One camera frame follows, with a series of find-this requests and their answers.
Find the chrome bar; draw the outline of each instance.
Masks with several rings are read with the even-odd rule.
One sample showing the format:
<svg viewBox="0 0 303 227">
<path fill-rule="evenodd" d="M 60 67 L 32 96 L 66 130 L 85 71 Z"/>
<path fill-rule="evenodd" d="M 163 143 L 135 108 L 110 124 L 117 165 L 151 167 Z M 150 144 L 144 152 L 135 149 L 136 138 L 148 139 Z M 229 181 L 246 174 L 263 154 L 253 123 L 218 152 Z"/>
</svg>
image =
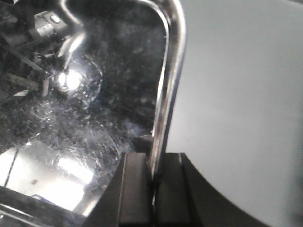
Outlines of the chrome bar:
<svg viewBox="0 0 303 227">
<path fill-rule="evenodd" d="M 153 8 L 166 31 L 166 50 L 159 81 L 150 156 L 151 174 L 157 180 L 166 150 L 170 122 L 175 104 L 186 47 L 186 23 L 179 0 L 137 0 Z"/>
</svg>

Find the scratched surface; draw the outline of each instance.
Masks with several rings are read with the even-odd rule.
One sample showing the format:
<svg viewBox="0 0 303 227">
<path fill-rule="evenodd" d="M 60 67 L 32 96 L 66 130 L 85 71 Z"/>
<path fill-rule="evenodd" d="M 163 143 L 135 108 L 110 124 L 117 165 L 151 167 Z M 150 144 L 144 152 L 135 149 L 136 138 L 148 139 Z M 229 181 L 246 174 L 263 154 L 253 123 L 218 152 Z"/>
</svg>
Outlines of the scratched surface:
<svg viewBox="0 0 303 227">
<path fill-rule="evenodd" d="M 19 87 L 0 78 L 0 185 L 87 216 L 121 154 L 151 134 L 165 35 L 147 6 L 80 2 L 70 6 L 85 32 L 69 61 L 74 89 L 12 96 Z"/>
</svg>

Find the metal tube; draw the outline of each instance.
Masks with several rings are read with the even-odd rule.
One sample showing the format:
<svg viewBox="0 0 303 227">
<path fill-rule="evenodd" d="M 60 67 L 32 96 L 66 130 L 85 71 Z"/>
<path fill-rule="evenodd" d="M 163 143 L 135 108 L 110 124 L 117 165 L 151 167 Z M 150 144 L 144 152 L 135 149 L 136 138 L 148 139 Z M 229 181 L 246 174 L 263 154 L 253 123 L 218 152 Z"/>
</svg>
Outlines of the metal tube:
<svg viewBox="0 0 303 227">
<path fill-rule="evenodd" d="M 157 181 L 166 150 L 172 112 L 186 47 L 186 23 L 179 0 L 137 0 L 153 8 L 162 19 L 166 31 L 166 51 L 159 81 L 153 146 L 150 156 L 151 174 Z"/>
</svg>

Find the reflective metal surface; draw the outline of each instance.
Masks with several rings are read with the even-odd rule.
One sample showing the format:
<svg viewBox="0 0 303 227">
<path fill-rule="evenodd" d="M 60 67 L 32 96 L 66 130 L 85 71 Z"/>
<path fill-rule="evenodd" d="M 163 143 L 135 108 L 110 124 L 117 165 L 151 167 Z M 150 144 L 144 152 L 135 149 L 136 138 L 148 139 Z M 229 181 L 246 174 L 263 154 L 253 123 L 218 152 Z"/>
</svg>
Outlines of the reflective metal surface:
<svg viewBox="0 0 303 227">
<path fill-rule="evenodd" d="M 158 172 L 183 13 L 174 0 L 25 2 L 0 5 L 0 185 L 87 216 L 137 138 L 153 135 Z"/>
<path fill-rule="evenodd" d="M 166 54 L 158 87 L 156 115 L 153 126 L 151 174 L 159 177 L 165 153 L 173 106 L 177 94 L 186 46 L 185 16 L 179 0 L 140 0 L 161 17 L 166 31 Z"/>
</svg>

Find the gray background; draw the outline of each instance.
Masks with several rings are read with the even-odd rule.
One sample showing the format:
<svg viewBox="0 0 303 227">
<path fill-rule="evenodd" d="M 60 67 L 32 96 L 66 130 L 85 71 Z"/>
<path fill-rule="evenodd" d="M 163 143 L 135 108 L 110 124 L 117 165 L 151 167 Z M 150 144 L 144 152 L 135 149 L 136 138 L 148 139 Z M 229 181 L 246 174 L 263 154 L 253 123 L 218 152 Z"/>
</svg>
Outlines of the gray background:
<svg viewBox="0 0 303 227">
<path fill-rule="evenodd" d="M 303 6 L 181 2 L 188 46 L 168 152 L 259 220 L 302 226 Z"/>
</svg>

